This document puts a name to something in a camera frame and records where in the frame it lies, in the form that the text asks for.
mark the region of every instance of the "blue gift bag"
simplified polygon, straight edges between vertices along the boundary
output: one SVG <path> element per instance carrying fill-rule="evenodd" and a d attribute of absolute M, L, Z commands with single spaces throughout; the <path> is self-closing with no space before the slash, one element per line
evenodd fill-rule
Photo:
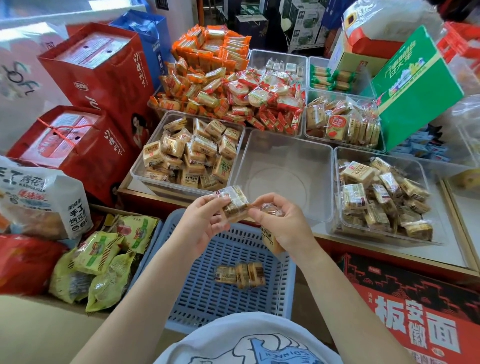
<path fill-rule="evenodd" d="M 132 30 L 140 36 L 153 86 L 160 86 L 159 76 L 166 74 L 165 61 L 174 61 L 170 53 L 172 43 L 168 34 L 167 19 L 164 16 L 128 10 L 110 25 Z"/>

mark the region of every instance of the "person's left hand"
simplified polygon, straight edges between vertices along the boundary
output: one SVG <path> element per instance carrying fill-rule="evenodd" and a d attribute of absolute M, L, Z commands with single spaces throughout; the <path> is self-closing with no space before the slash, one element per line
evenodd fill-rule
<path fill-rule="evenodd" d="M 228 196 L 211 194 L 197 198 L 183 213 L 170 239 L 173 238 L 175 245 L 184 249 L 185 253 L 191 253 L 193 260 L 197 259 L 215 235 L 230 229 L 228 221 L 222 221 L 221 215 L 215 215 L 229 203 Z"/>

